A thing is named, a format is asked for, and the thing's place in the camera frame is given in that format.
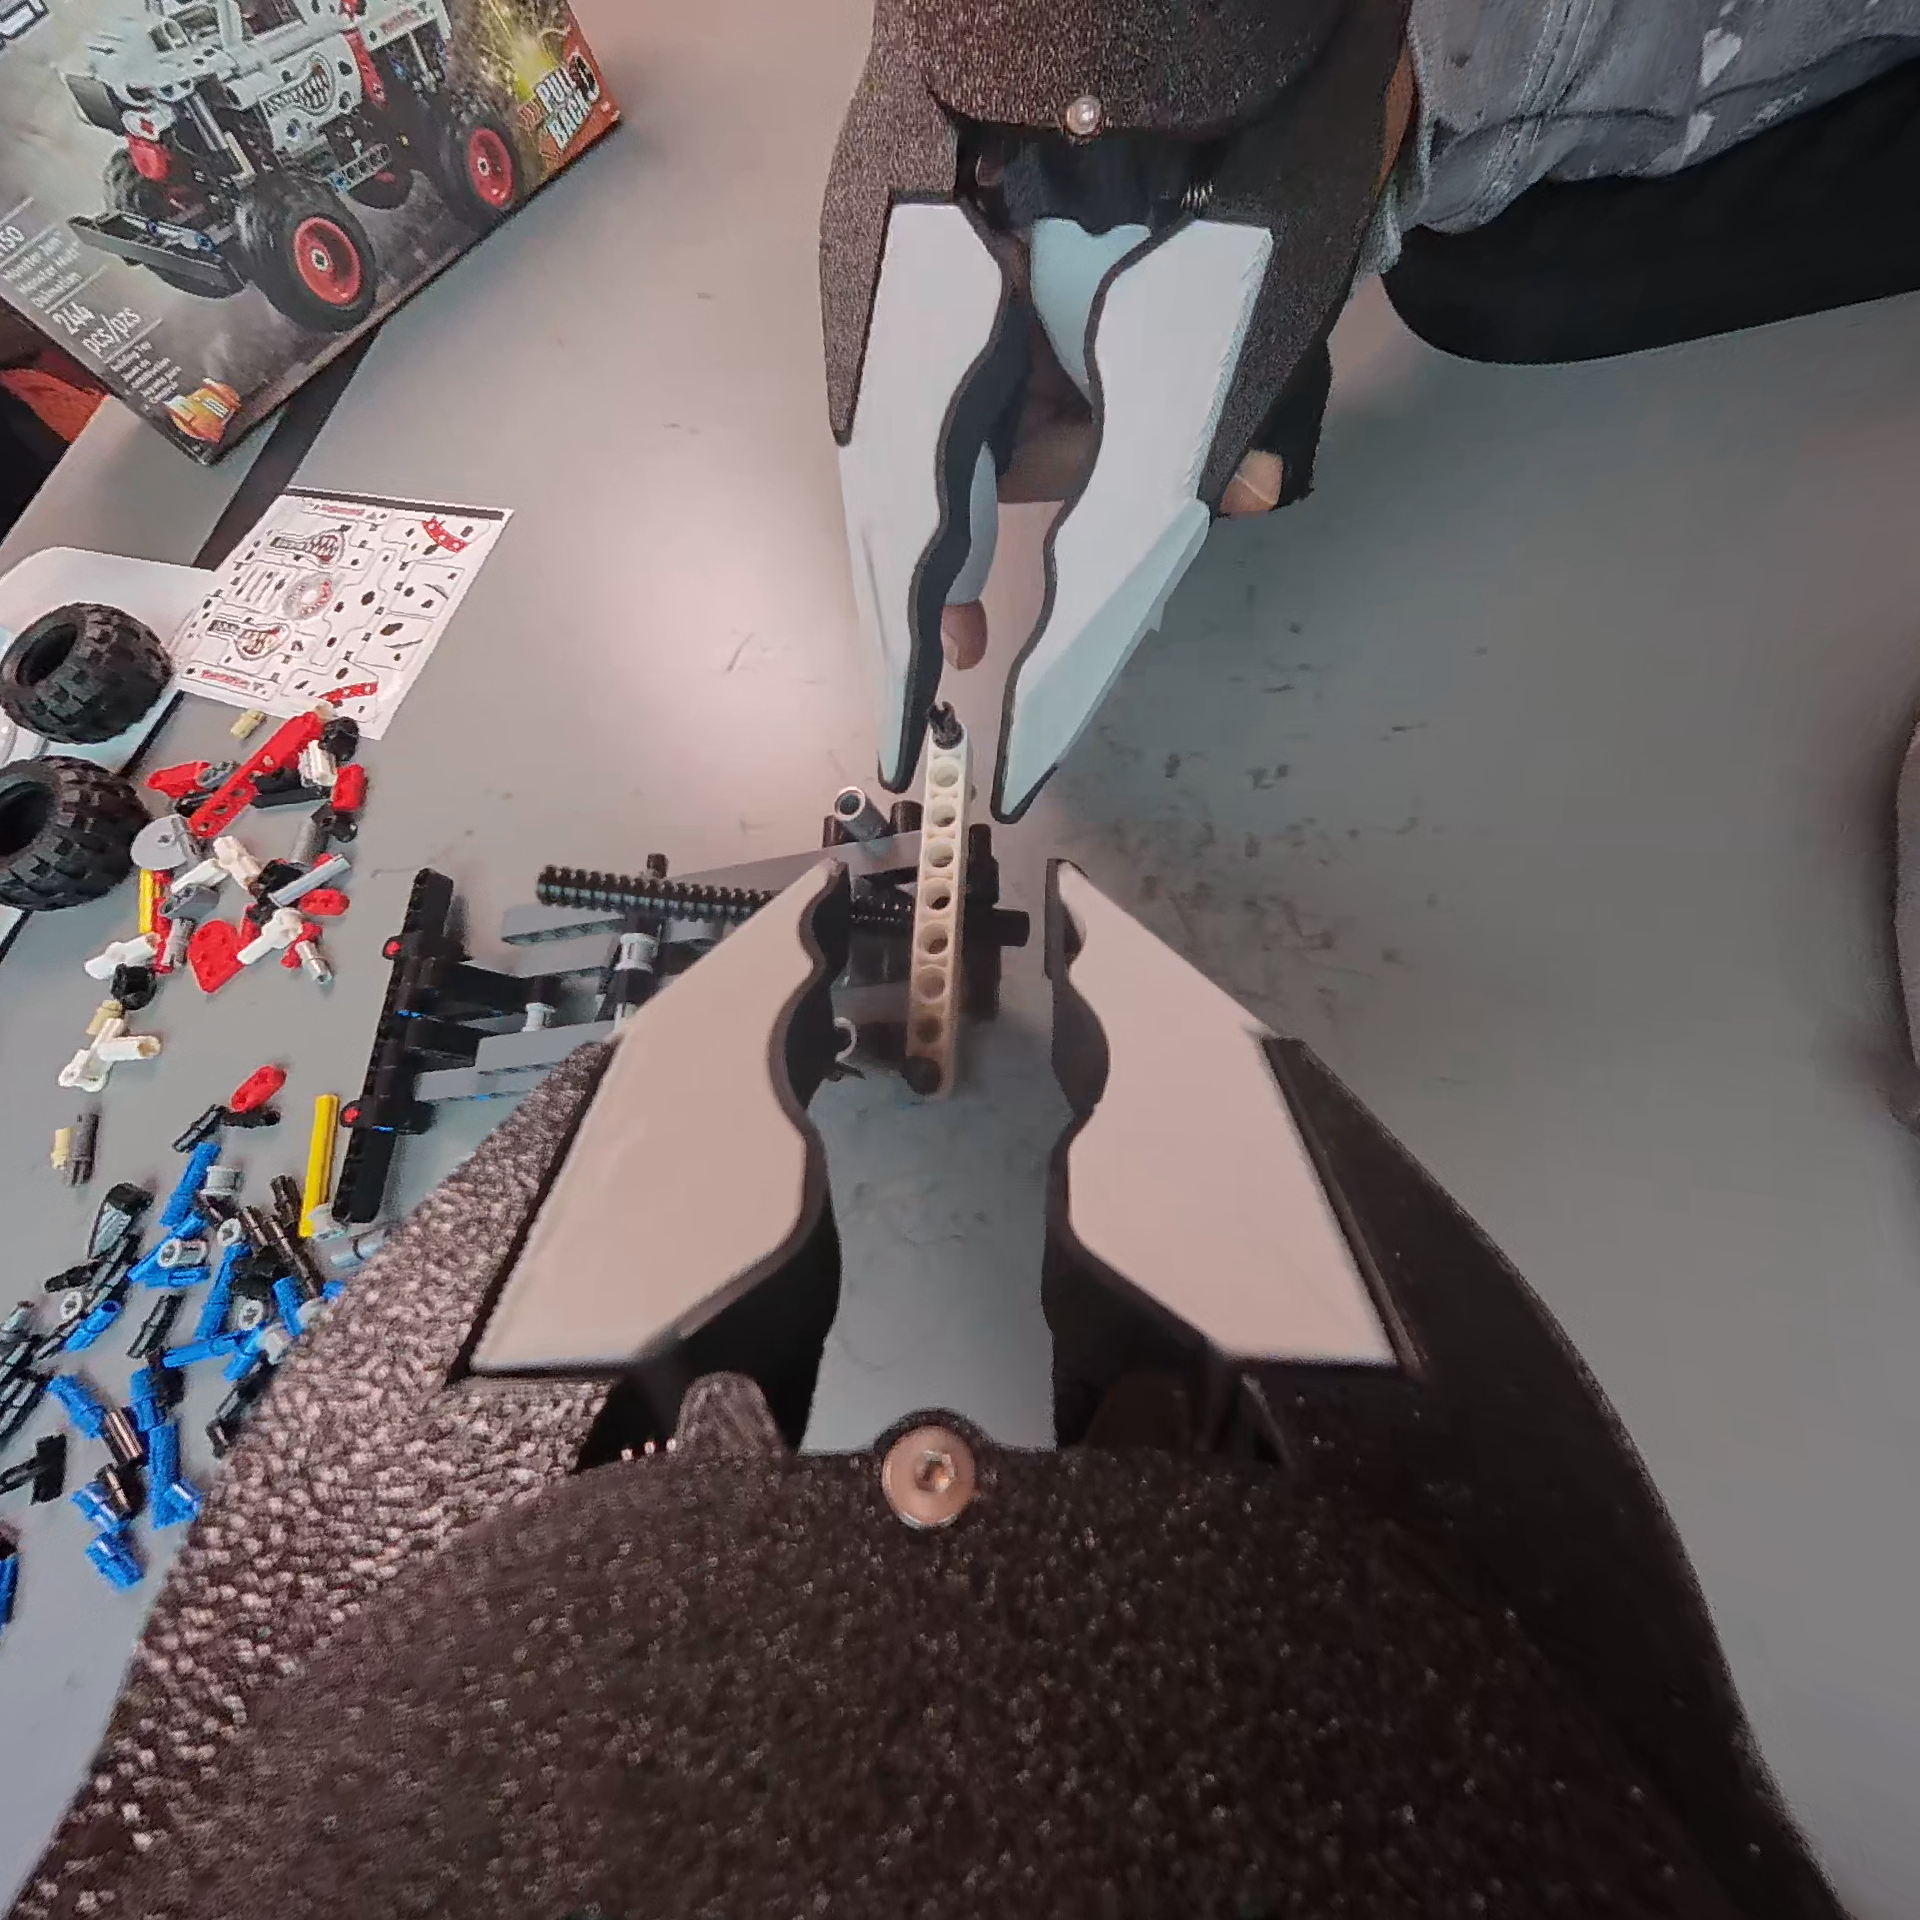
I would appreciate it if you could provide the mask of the black toy tyre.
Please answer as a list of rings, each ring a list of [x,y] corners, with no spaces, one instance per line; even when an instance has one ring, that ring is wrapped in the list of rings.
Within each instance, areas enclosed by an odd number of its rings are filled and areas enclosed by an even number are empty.
[[[2,712],[58,744],[125,734],[168,692],[173,661],[154,629],[103,603],[69,603],[11,637]]]
[[[151,813],[130,779],[97,760],[47,755],[2,771],[2,908],[85,904],[136,868]]]

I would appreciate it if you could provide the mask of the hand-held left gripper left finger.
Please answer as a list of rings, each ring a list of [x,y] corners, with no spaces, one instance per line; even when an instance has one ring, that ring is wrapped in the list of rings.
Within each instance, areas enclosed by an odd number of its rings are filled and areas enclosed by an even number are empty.
[[[826,1142],[850,875],[817,862],[619,1027],[488,1317],[475,1374],[817,1362],[841,1299]]]

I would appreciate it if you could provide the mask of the person's right forearm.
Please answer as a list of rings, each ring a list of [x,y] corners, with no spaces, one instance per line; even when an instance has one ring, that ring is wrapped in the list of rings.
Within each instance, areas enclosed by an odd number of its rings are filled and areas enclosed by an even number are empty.
[[[1915,59],[1915,3],[1415,3],[1391,206],[1463,234],[1530,187],[1671,176]]]

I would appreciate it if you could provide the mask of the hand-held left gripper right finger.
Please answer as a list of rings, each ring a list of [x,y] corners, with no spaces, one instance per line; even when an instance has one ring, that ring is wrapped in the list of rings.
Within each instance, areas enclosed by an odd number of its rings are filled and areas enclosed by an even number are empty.
[[[1280,1085],[1277,1037],[1069,862],[1050,927],[1091,1020],[1091,1111],[1066,1149],[1073,1244],[1223,1359],[1399,1362]]]

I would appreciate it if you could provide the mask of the person's right hand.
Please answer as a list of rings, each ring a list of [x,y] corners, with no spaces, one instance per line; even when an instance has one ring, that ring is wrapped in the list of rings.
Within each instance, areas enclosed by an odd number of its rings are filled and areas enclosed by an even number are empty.
[[[1047,399],[1029,403],[1015,431],[1011,462],[996,479],[999,502],[1009,507],[1064,502],[1091,450],[1091,419],[1059,410]],[[1220,499],[1220,511],[1232,518],[1273,511],[1283,502],[1284,482],[1283,455],[1268,448],[1250,448]],[[941,640],[949,666],[961,669],[979,666],[991,647],[986,607],[979,602],[949,603],[941,618]]]

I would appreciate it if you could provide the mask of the white sticker sheet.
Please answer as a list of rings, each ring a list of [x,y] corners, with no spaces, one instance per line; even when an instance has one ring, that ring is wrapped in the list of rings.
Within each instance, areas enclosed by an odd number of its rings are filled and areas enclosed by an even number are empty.
[[[330,703],[385,739],[509,518],[289,490],[173,637],[178,687],[275,720]]]

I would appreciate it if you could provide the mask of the toy truck set box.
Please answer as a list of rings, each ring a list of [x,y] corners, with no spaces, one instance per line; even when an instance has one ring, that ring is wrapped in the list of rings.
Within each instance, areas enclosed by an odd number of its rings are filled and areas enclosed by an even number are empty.
[[[218,464],[617,119],[561,3],[4,3],[4,310]]]

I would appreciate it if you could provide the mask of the pile of small toy pins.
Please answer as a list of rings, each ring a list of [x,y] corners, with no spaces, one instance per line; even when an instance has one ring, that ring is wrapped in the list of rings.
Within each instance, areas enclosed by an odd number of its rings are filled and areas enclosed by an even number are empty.
[[[261,1067],[207,1108],[177,1176],[115,1184],[85,1258],[4,1314],[4,1501],[76,1516],[115,1592],[202,1520],[208,1467],[383,1244],[360,1101],[317,1096],[299,1173],[249,1189],[234,1135],[275,1123],[282,1087]]]

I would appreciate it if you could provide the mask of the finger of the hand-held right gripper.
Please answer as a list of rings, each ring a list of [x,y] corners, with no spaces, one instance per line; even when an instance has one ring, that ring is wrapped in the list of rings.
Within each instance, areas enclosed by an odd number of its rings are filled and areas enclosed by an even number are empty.
[[[1036,229],[1034,293],[1096,426],[1091,468],[1052,523],[1047,595],[1002,703],[992,808],[1019,821],[1114,691],[1208,540],[1217,430],[1265,274],[1268,229]]]
[[[977,541],[977,464],[1009,392],[1011,282],[988,229],[955,202],[893,206],[839,448],[877,779],[893,794],[922,760],[944,607]]]

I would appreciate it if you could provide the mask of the black rubber tyres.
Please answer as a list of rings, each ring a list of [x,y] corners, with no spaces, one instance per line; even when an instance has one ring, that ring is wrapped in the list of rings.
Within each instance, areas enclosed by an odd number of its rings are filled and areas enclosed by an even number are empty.
[[[76,546],[47,546],[9,567],[2,578],[2,645],[35,619],[69,603],[105,603],[145,622],[165,643],[173,643],[185,619],[216,582],[210,567],[133,560]],[[42,752],[77,755],[112,773],[125,773],[154,739],[172,707],[177,685],[119,736],[103,742],[65,744],[2,720],[2,763]]]

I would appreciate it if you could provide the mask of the white perforated toy beam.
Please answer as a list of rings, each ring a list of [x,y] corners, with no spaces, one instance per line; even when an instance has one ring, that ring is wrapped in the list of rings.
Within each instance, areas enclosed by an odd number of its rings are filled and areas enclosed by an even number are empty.
[[[957,752],[939,752],[929,736],[903,1030],[903,1078],[922,1096],[954,1087],[965,1003],[971,797],[970,734]]]

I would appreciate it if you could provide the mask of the grey toy chassis assembly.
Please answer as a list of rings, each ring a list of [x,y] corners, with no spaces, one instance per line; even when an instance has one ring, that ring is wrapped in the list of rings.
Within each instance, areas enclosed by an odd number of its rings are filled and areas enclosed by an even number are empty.
[[[823,851],[848,866],[852,930],[833,983],[845,1071],[909,1078],[905,1059],[912,932],[922,890],[922,804],[880,813],[858,787],[823,822]],[[501,920],[499,959],[464,946],[453,880],[423,868],[385,943],[388,990],[360,1094],[344,1104],[344,1157],[327,1223],[363,1227],[388,1202],[401,1142],[455,1101],[524,1096],[579,1047],[696,966],[812,866],[813,852],[672,875],[546,866],[535,898]]]

